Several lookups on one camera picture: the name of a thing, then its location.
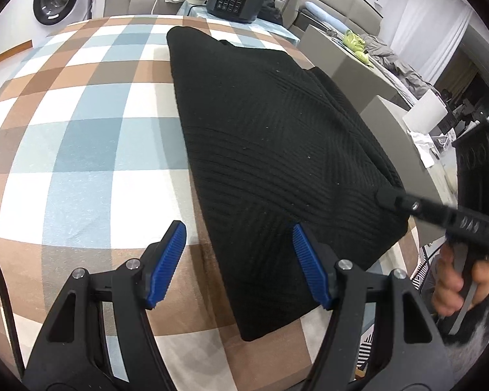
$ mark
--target metal screw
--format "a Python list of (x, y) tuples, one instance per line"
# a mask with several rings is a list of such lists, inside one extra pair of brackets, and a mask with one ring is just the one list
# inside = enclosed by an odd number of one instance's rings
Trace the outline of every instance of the metal screw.
[(83, 278), (85, 276), (85, 269), (84, 268), (78, 268), (78, 269), (74, 269), (72, 271), (72, 277), (74, 279), (80, 279), (80, 278)]
[(131, 258), (130, 260), (126, 261), (125, 266), (128, 270), (134, 270), (141, 266), (141, 262), (138, 258)]
[(407, 278), (407, 273), (405, 270), (402, 270), (402, 269), (395, 269), (393, 271), (393, 275), (395, 276), (395, 278), (397, 279), (406, 279)]
[(345, 258), (339, 260), (339, 263), (337, 265), (342, 270), (351, 270), (351, 268), (353, 268), (353, 263), (350, 260), (346, 260)]

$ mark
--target folded black sweater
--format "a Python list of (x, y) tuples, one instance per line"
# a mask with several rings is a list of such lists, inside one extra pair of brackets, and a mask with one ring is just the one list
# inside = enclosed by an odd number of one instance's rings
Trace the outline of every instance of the folded black sweater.
[(402, 183), (321, 70), (188, 27), (167, 41), (201, 210), (241, 336), (253, 340), (317, 306), (292, 226), (308, 222), (339, 258), (367, 269), (407, 231), (407, 217), (374, 198)]

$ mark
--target white bowl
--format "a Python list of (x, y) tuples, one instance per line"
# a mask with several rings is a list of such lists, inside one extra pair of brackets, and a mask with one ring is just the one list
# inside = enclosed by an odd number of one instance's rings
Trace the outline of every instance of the white bowl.
[(193, 6), (204, 6), (208, 0), (187, 0)]

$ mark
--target blue gripper pad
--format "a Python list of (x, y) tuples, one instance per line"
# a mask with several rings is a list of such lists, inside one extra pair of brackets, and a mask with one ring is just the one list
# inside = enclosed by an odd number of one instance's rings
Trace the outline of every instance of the blue gripper pad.
[(293, 248), (299, 259), (301, 268), (303, 268), (306, 282), (310, 287), (313, 299), (329, 310), (332, 305), (332, 299), (328, 292), (328, 275), (324, 271), (317, 254), (311, 246), (308, 237), (303, 231), (300, 224), (293, 227), (292, 233)]
[(152, 273), (150, 290), (146, 298), (149, 307), (156, 307), (156, 304), (165, 298), (185, 245), (186, 226), (179, 222)]

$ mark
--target human hand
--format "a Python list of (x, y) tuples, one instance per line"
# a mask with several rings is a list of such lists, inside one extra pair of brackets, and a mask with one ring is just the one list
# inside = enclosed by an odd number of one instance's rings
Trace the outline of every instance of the human hand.
[[(464, 286), (464, 280), (453, 268), (455, 256), (449, 244), (442, 245), (440, 257), (437, 266), (437, 285), (431, 302), (439, 315), (451, 316), (464, 305), (464, 299), (458, 294)], [(473, 265), (471, 274), (478, 287), (469, 306), (470, 310), (489, 295), (489, 261), (478, 260)]]

